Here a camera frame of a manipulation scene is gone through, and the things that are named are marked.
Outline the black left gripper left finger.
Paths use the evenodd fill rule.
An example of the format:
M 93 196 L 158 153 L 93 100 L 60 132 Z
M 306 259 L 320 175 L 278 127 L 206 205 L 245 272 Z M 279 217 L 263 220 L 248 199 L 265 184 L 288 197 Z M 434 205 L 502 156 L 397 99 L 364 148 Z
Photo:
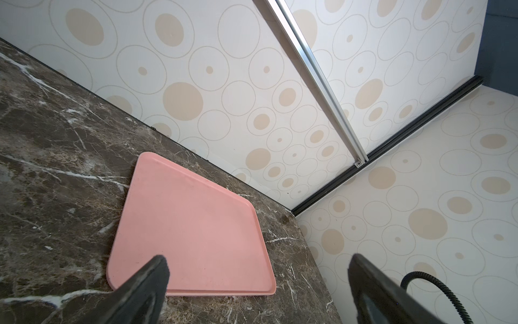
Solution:
M 82 318 L 83 323 L 157 323 L 163 307 L 169 268 L 154 256 L 116 291 Z

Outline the pink rectangular tray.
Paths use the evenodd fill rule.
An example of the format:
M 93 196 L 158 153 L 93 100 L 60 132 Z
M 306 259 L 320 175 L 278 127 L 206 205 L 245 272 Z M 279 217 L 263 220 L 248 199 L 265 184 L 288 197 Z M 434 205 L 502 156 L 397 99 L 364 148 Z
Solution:
M 156 153 L 142 153 L 107 263 L 118 289 L 154 256 L 167 296 L 271 296 L 277 283 L 249 200 Z

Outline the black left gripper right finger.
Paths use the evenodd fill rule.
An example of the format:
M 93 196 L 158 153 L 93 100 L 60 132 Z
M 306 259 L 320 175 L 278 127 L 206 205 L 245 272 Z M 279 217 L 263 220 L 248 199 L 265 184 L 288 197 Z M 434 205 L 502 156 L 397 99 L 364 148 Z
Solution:
M 373 263 L 354 254 L 348 268 L 358 323 L 440 323 Z

